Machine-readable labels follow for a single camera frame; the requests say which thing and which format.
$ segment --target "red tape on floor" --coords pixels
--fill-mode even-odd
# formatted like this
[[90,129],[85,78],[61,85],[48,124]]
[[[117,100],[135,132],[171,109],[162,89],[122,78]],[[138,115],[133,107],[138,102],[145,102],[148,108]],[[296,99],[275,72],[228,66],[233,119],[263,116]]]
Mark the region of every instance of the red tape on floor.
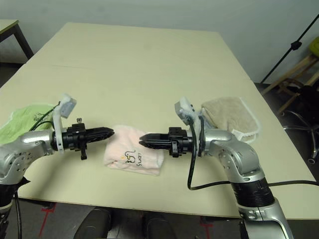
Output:
[[199,218],[199,224],[205,228],[205,231],[206,231],[206,238],[207,239],[210,239],[210,234],[209,234],[209,228],[212,228],[213,227],[213,224],[206,224],[206,223],[203,223],[203,217],[200,216]]
[[46,224],[46,219],[48,218],[49,213],[54,213],[55,206],[56,206],[56,203],[54,204],[53,208],[51,208],[51,209],[46,209],[46,208],[41,209],[42,212],[45,212],[45,216],[44,216],[43,223],[42,223],[42,226],[41,226],[41,229],[39,232],[39,237],[42,236],[42,232],[43,232],[44,226]]

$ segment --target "person's foot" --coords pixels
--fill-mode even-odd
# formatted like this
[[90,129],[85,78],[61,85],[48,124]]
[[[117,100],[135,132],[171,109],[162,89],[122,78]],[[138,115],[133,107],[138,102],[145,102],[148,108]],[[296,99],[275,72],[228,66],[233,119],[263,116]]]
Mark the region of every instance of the person's foot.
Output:
[[146,239],[177,239],[169,222],[161,213],[145,213],[142,218],[142,230]]
[[83,220],[74,239],[106,238],[112,228],[112,209],[96,207]]

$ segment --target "gray wall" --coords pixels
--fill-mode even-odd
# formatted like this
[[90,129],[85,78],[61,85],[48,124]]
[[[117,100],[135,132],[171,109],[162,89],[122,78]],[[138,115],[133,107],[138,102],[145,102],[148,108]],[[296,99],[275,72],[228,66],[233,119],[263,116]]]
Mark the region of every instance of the gray wall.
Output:
[[[319,0],[0,0],[0,18],[19,19],[35,52],[69,21],[218,31],[254,82],[318,13]],[[318,35],[319,22],[269,82],[304,57]],[[0,44],[0,61],[25,61],[13,38]]]

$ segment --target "office chair wheel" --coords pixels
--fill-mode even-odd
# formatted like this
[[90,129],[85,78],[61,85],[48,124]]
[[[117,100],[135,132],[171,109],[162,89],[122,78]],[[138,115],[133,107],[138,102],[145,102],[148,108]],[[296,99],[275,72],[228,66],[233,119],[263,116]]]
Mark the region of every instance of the office chair wheel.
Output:
[[309,159],[308,159],[308,163],[309,163],[309,164],[315,164],[315,163],[316,163],[316,160],[314,160],[313,158],[309,158]]

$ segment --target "beige towel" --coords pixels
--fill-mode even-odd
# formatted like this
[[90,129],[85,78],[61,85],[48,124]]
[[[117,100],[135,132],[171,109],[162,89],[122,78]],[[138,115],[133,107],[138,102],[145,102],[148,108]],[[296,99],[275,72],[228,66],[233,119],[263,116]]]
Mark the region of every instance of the beige towel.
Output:
[[260,133],[260,124],[239,97],[222,97],[202,104],[202,114],[217,128],[234,134],[238,140],[253,142]]

